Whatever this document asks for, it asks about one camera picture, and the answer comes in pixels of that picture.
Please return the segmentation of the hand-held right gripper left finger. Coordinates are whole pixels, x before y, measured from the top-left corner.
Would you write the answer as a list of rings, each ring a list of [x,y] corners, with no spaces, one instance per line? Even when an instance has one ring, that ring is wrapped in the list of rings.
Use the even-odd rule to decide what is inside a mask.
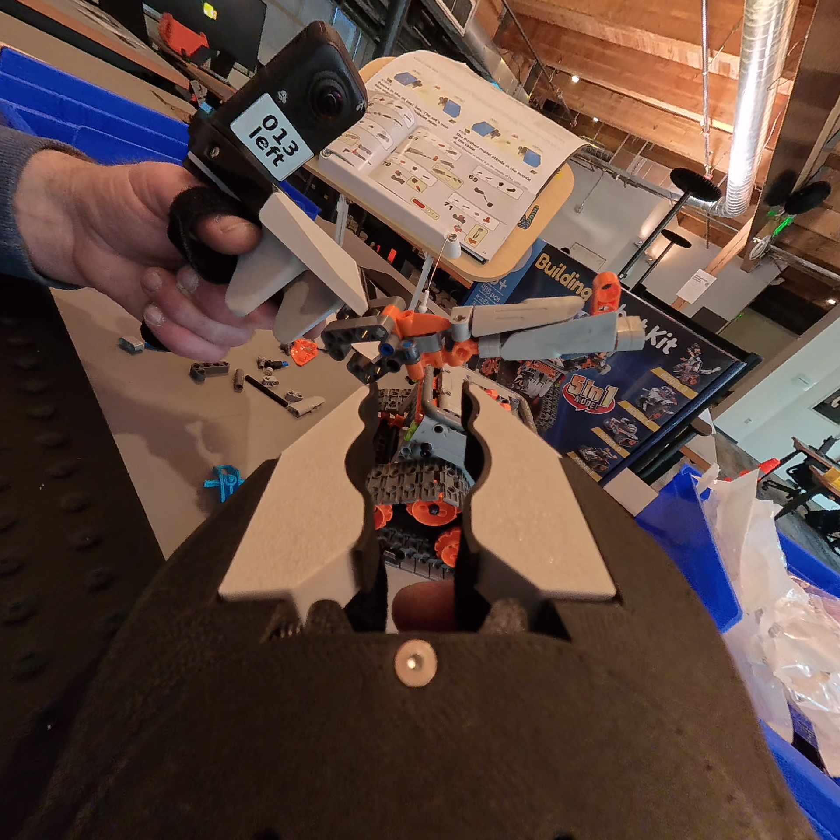
[[[376,385],[358,388],[279,456],[217,593],[226,602],[347,606],[372,593],[381,558],[366,480]]]

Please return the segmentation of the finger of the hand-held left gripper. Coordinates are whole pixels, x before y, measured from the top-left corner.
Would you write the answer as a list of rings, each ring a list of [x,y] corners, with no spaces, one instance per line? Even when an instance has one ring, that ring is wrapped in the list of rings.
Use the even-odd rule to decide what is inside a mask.
[[[316,277],[298,277],[281,290],[273,335],[289,344],[305,336],[343,307],[335,295]]]
[[[273,192],[259,211],[259,221],[259,253],[282,265],[295,258],[354,313],[367,310],[360,267],[287,194]]]

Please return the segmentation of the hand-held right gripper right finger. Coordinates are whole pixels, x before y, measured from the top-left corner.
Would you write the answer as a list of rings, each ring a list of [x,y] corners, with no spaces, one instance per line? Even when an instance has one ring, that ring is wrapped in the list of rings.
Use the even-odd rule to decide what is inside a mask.
[[[617,594],[560,455],[478,384],[463,387],[465,500],[457,592],[514,599],[608,602]]]

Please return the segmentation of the grey orange toy arm assembly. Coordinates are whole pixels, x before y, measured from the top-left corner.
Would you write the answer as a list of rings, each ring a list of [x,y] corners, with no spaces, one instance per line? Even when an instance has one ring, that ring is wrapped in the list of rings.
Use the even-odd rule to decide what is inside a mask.
[[[376,299],[362,317],[337,318],[322,331],[325,350],[363,384],[401,369],[413,382],[473,358],[567,361],[645,346],[641,318],[618,311],[622,287],[612,272],[595,276],[590,296],[532,298],[520,303],[456,307],[447,316]]]

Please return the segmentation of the blue plastic parts bin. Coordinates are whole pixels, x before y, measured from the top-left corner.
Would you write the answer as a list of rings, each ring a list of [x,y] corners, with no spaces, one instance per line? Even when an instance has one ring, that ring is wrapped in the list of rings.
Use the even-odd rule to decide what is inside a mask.
[[[269,174],[292,173],[314,153],[286,115],[265,95],[254,103],[237,137],[258,154]],[[156,161],[180,165],[187,156],[187,125],[104,88],[74,77],[8,47],[1,57],[2,125],[42,139],[68,144],[104,165]],[[275,146],[291,151],[280,165]]]

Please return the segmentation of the person's left hand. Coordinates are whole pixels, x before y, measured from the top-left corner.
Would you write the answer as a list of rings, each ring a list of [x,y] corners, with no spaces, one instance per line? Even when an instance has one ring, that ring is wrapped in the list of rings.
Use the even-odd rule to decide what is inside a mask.
[[[167,235],[175,198],[199,181],[180,166],[105,166],[37,152],[14,191],[14,220],[29,261],[53,281],[96,290],[142,321],[168,351],[217,362],[274,326],[266,302],[243,318],[225,289],[190,268]]]

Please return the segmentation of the blue plastic brick separator tool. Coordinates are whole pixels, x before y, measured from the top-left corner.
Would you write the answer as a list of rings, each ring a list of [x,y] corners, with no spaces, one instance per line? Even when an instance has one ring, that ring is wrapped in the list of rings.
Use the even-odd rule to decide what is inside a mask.
[[[212,477],[204,480],[203,488],[216,492],[219,503],[225,503],[243,484],[244,479],[239,470],[231,465],[216,465],[212,472]]]

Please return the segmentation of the black long axle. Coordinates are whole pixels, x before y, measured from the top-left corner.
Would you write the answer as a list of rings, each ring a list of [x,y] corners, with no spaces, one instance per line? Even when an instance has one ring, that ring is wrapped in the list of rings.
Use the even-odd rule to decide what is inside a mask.
[[[280,406],[282,406],[284,408],[289,407],[289,403],[286,399],[279,396],[276,392],[272,391],[272,389],[270,389],[268,386],[263,385],[260,382],[258,382],[252,376],[246,374],[245,377],[244,377],[244,380],[245,380],[246,383],[253,386],[259,393],[263,394],[264,396],[267,396],[272,402],[274,402],[276,404],[279,404]]]

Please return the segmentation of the orange plastic object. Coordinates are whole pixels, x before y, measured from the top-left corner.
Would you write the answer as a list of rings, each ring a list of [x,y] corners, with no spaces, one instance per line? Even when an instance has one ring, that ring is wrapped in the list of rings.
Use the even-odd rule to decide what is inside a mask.
[[[163,46],[185,61],[200,66],[213,56],[205,34],[189,29],[170,13],[161,15],[157,30]]]

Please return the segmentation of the blue plastic bin with bags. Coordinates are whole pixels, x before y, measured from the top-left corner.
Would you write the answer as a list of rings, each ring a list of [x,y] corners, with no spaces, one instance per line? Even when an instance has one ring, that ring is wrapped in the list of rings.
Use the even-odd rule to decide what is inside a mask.
[[[721,561],[697,495],[700,474],[681,467],[635,520],[675,562],[708,610],[718,631],[742,618],[742,610]],[[839,788],[790,739],[760,726],[794,798],[818,838],[839,838]]]

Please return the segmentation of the open instruction booklet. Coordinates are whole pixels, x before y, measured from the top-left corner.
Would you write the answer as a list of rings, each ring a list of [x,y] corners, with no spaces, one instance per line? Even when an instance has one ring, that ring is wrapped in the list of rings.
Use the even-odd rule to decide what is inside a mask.
[[[365,86],[365,115],[320,153],[318,173],[445,256],[492,260],[585,145],[466,64],[430,51],[391,59]]]

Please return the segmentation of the dark blue robot kit box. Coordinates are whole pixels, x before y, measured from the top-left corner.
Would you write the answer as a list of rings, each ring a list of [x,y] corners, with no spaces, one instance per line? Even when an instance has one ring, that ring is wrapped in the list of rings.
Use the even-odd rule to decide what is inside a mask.
[[[647,294],[624,290],[618,311],[641,319],[641,350],[469,363],[524,395],[542,439],[598,482],[624,469],[652,479],[672,466],[699,435],[698,416],[761,361]]]

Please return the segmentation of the wooden book stand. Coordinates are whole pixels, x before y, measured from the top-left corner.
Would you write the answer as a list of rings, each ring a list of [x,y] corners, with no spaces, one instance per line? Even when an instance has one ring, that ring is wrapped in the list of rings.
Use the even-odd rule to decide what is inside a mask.
[[[404,211],[398,211],[385,205],[385,199],[374,196],[374,187],[365,181],[352,182],[353,171],[343,162],[338,163],[343,169],[341,177],[345,182],[337,181],[335,173],[323,167],[322,161],[315,158],[305,164],[306,170],[330,188],[345,196],[347,201],[365,210],[378,222],[388,227],[393,233],[404,239],[412,247],[436,258],[444,243],[444,235],[435,224],[426,224],[417,217],[408,218]],[[480,264],[466,252],[457,258],[442,255],[439,268],[445,270],[461,286],[469,289],[475,284],[503,279],[518,268],[545,228],[562,206],[571,197],[574,187],[574,174],[570,163],[564,164],[549,183],[543,188],[537,199],[526,210],[526,215],[535,209],[537,213],[527,228],[515,226],[496,255],[484,264]]]

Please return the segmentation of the crumpled clear plastic bags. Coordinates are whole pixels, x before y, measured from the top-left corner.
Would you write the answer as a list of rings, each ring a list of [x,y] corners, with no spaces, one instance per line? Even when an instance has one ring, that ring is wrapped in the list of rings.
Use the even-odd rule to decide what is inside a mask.
[[[700,504],[741,618],[724,641],[758,717],[818,751],[838,776],[838,598],[792,572],[757,470],[730,481],[717,465],[697,480]]]

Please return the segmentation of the black round pedestal stand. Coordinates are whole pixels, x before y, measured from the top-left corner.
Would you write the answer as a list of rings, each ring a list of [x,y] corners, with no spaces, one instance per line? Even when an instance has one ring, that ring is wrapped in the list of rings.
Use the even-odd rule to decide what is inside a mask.
[[[642,292],[646,290],[646,281],[651,273],[657,268],[657,266],[665,259],[665,257],[669,254],[669,252],[673,248],[679,249],[690,249],[692,247],[691,242],[684,238],[682,235],[670,231],[668,229],[664,229],[661,235],[666,240],[666,245],[661,249],[658,255],[654,259],[650,259],[648,261],[648,266],[642,276],[639,277],[637,283],[633,287],[633,294],[637,296],[641,296]]]
[[[644,256],[646,249],[654,243],[656,237],[664,231],[667,224],[690,199],[695,199],[702,204],[713,204],[721,197],[721,190],[714,182],[692,170],[677,167],[671,170],[669,178],[679,191],[679,195],[667,214],[661,218],[646,239],[636,247],[633,256],[618,272],[617,277],[622,283],[628,278],[636,263]]]

